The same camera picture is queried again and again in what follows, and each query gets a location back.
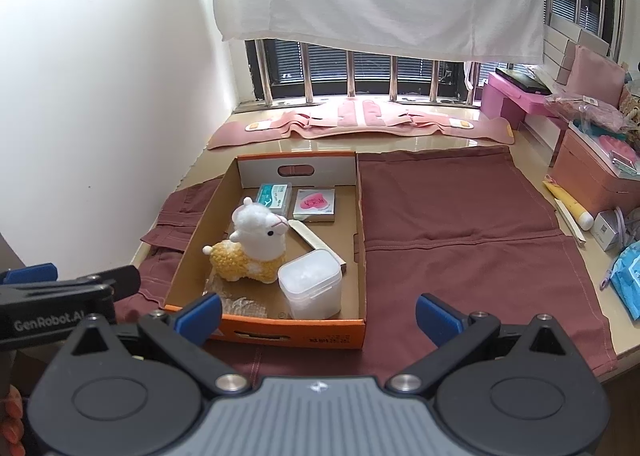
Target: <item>human hand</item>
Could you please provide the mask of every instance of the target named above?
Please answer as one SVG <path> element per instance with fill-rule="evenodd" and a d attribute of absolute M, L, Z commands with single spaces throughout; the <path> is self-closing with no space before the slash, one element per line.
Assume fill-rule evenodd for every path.
<path fill-rule="evenodd" d="M 0 423 L 0 431 L 7 442 L 11 456 L 25 456 L 24 447 L 20 440 L 24 435 L 22 424 L 22 397 L 20 391 L 14 386 L 9 386 L 9 394 L 4 400 L 6 417 Z"/>

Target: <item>windowsill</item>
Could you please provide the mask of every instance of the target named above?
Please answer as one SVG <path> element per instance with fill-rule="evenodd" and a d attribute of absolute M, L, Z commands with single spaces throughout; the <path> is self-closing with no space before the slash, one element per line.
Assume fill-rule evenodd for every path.
<path fill-rule="evenodd" d="M 318 106 L 323 103 L 329 102 L 330 100 L 335 100 L 336 98 L 345 98 L 345 94 L 332 94 L 328 96 L 315 96 L 313 104 L 307 104 L 305 102 L 304 97 L 295 97 L 295 98 L 278 98 L 273 100 L 273 105 L 270 107 L 264 106 L 264 100 L 254 100 L 253 102 L 242 102 L 239 103 L 238 106 L 233 111 L 234 115 L 238 115 L 243 112 L 252 112 L 257 110 L 265 110 L 265 109 L 292 109 L 296 107 L 304 107 L 304 106 Z M 366 98 L 367 100 L 384 100 L 388 102 L 389 96 L 388 94 L 356 94 L 356 98 Z M 399 94 L 397 102 L 399 105 L 403 104 L 416 104 L 416 105 L 430 105 L 436 107 L 464 107 L 466 106 L 465 102 L 460 102 L 460 100 L 455 100 L 453 98 L 444 98 L 438 97 L 438 101 L 436 103 L 432 103 L 429 101 L 428 96 L 420 96 L 417 94 Z M 480 100 L 475 100 L 473 103 L 474 106 L 480 107 Z"/>

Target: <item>table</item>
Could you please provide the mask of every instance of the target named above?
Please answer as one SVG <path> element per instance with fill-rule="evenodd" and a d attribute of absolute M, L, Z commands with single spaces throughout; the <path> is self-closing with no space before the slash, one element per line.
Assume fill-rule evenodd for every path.
<path fill-rule="evenodd" d="M 454 118 L 478 120 L 485 118 L 478 109 L 447 107 L 437 108 L 438 112 L 444 112 Z M 242 121 L 247 124 L 269 118 L 277 118 L 282 109 L 260 110 L 231 115 L 230 121 Z M 553 204 L 552 195 L 544 189 L 542 179 L 548 172 L 543 157 L 536 151 L 535 139 L 526 130 L 514 132 L 516 141 L 510 146 L 511 155 L 515 166 L 527 177 L 544 197 Z M 388 152 L 392 150 L 418 151 L 427 149 L 455 149 L 461 147 L 482 147 L 495 145 L 489 140 L 473 140 L 459 137 L 432 136 L 398 137 L 393 135 L 358 134 L 353 136 L 324 137 L 315 140 L 289 138 L 264 143 L 254 143 L 241 147 L 231 147 L 220 150 L 205 150 L 196 163 L 180 183 L 179 188 L 201 183 L 223 174 L 229 163 L 238 155 L 259 154 L 273 152 L 310 152 L 330 150 L 354 150 L 356 152 Z M 571 235 L 564 220 L 558 216 L 560 228 L 566 235 Z M 602 312 L 609 319 L 613 347 L 618 356 L 618 369 L 600 377 L 608 380 L 613 376 L 640 364 L 640 321 L 634 324 L 615 290 L 611 286 L 604 291 L 599 289 L 605 272 L 611 267 L 615 254 L 604 252 L 596 243 L 589 232 L 585 232 L 586 244 L 578 248 L 584 259 L 585 265 L 591 276 Z M 141 243 L 133 260 L 136 266 L 146 258 L 148 245 Z"/>

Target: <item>yellow knitted body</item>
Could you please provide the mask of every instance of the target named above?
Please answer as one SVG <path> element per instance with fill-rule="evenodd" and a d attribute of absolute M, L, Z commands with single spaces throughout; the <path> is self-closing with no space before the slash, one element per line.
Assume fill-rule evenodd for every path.
<path fill-rule="evenodd" d="M 209 261 L 215 272 L 228 281 L 249 277 L 264 283 L 278 278 L 278 269 L 284 264 L 284 253 L 271 261 L 258 261 L 244 253 L 240 243 L 225 239 L 213 245 Z"/>

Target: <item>maroon cloth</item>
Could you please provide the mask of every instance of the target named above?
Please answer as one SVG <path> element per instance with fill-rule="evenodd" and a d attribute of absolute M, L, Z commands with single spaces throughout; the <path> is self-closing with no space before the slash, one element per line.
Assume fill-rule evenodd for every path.
<path fill-rule="evenodd" d="M 359 351 L 209 343 L 248 375 L 376 375 L 434 349 L 415 323 L 430 292 L 504 323 L 554 315 L 596 374 L 615 368 L 609 322 L 572 238 L 507 147 L 358 155 L 367 259 Z"/>
<path fill-rule="evenodd" d="M 138 293 L 115 304 L 118 322 L 135 322 L 164 306 L 180 259 L 220 181 L 208 180 L 169 195 L 156 226 L 140 239 L 154 249 L 140 264 Z"/>

